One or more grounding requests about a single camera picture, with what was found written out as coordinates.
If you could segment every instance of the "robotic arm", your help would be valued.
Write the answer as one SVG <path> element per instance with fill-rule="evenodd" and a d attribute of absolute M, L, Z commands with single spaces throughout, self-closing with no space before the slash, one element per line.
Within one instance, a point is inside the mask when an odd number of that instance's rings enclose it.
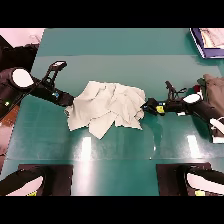
<path fill-rule="evenodd" d="M 203 101 L 199 94 L 191 94 L 187 97 L 179 97 L 179 93 L 186 92 L 186 88 L 176 91 L 176 89 L 166 81 L 166 88 L 169 90 L 168 99 L 156 101 L 149 98 L 142 105 L 142 109 L 153 115 L 164 116 L 166 112 L 175 112 L 177 115 L 194 115 L 200 117 L 211 127 L 217 128 L 224 134 L 224 117 L 209 103 Z"/>
<path fill-rule="evenodd" d="M 27 95 L 50 101 L 58 106 L 72 105 L 74 97 L 55 88 L 59 71 L 67 66 L 65 61 L 56 61 L 48 68 L 42 80 L 33 77 L 24 68 L 10 68 L 0 73 L 0 121 Z"/>

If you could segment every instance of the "green table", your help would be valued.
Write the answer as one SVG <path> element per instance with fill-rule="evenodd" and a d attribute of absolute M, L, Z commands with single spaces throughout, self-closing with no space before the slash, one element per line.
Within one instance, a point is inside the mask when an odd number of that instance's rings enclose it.
<path fill-rule="evenodd" d="M 43 77 L 56 60 L 68 64 L 56 86 L 74 96 L 95 80 L 136 86 L 164 100 L 166 80 L 181 89 L 205 73 L 224 75 L 222 60 L 200 57 L 189 29 L 47 29 L 32 75 Z M 224 145 L 209 142 L 198 118 L 145 114 L 141 126 L 112 127 L 98 140 L 87 128 L 70 132 L 63 108 L 28 96 L 1 178 L 20 163 L 74 164 L 72 195 L 159 195 L 158 163 L 210 162 L 224 172 Z"/>

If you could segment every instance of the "white circular cap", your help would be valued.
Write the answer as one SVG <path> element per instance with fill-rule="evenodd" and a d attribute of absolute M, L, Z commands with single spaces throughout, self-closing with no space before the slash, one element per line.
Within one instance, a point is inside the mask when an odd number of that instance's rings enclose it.
<path fill-rule="evenodd" d="M 191 94 L 187 97 L 185 97 L 183 100 L 186 102 L 186 103 L 196 103 L 198 100 L 200 100 L 200 95 L 198 94 Z"/>
<path fill-rule="evenodd" d="M 34 83 L 29 72 L 21 68 L 13 71 L 12 79 L 19 87 L 28 87 Z"/>

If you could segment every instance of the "brown fabric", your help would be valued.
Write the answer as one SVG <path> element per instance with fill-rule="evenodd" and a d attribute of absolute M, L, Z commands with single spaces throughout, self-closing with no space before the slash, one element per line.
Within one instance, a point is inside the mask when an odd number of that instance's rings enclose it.
<path fill-rule="evenodd" d="M 207 101 L 224 117 L 224 78 L 213 77 L 209 74 L 205 74 L 203 77 L 206 82 Z M 224 137 L 217 129 L 212 132 L 215 137 Z"/>

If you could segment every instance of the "table surface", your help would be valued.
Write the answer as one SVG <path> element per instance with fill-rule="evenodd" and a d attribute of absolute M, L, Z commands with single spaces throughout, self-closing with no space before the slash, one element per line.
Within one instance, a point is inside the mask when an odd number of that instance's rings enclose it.
<path fill-rule="evenodd" d="M 221 59 L 202 59 L 189 29 L 46 29 L 32 75 L 56 60 L 68 66 L 57 88 L 78 96 L 88 81 L 119 82 L 167 98 L 165 81 L 191 88 L 209 73 L 224 76 Z M 192 116 L 145 114 L 143 131 L 112 127 L 98 140 L 70 132 L 62 107 L 23 100 L 1 179 L 19 164 L 74 164 L 72 195 L 159 195 L 156 164 L 210 162 L 224 171 L 224 145 L 210 142 L 207 125 Z"/>

